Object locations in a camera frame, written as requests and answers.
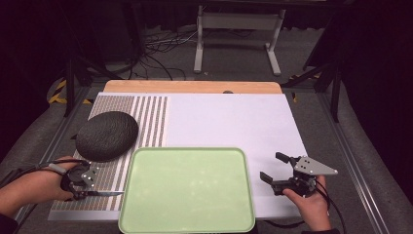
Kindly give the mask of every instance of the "person's left hand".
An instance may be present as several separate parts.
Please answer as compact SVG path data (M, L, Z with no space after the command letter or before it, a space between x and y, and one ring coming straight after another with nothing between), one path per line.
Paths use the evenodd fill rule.
M58 160L73 159L71 156ZM58 164L69 170L77 163ZM37 171L23 175L0 189L0 214L13 217L23 206L38 204L51 200L65 201L73 197L73 193L60 188L62 176L51 171Z

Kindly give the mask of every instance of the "tray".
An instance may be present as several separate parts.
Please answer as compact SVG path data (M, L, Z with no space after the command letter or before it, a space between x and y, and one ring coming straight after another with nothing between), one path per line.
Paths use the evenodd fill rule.
M254 226L238 148L140 148L119 218L123 233L247 232Z

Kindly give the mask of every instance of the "yellow and black striped tape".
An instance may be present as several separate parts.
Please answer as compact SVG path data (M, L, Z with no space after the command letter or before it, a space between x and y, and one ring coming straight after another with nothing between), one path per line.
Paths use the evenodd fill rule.
M58 83L55 92L53 93L52 97L49 99L49 103L61 103L61 104L66 104L67 99L66 98L60 98L59 95L63 88L66 86L66 78L62 78L60 83ZM94 99L84 99L83 104L93 104Z

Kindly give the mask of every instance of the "striped pattern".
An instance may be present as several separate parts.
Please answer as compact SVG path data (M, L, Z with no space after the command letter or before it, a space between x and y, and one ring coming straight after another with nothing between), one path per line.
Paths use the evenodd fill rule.
M90 119L107 111L123 111L130 114L139 125L139 135L131 149L117 160L108 163L92 163L98 167L93 190L124 191L131 156L140 147L165 145L165 125L168 116L168 97L97 96ZM76 151L75 158L81 158ZM52 211L119 211L123 196L88 197L77 202L54 202Z

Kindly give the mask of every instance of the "person's right hand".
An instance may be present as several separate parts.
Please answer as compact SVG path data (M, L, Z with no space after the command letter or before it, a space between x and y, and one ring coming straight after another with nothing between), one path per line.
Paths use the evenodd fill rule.
M323 175L318 175L317 181L325 188L325 177ZM328 217L328 205L321 194L315 192L310 197L305 198L288 188L282 193L298 207L301 216L312 231L326 231L331 229L330 219Z

